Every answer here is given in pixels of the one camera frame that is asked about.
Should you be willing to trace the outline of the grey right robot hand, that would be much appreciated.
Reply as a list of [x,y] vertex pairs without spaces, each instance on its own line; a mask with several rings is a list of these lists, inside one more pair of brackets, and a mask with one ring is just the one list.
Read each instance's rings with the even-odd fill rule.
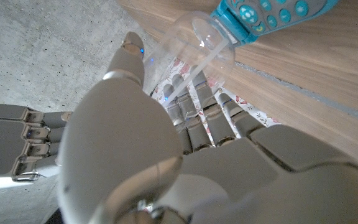
[[70,116],[0,104],[0,189],[58,174],[58,148]]

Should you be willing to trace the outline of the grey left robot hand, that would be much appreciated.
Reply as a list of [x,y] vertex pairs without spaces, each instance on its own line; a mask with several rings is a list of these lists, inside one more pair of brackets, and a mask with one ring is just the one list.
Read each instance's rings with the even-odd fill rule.
[[358,223],[358,162],[302,131],[264,127],[224,96],[241,133],[184,154],[142,91],[130,32],[67,123],[58,152],[65,223]]

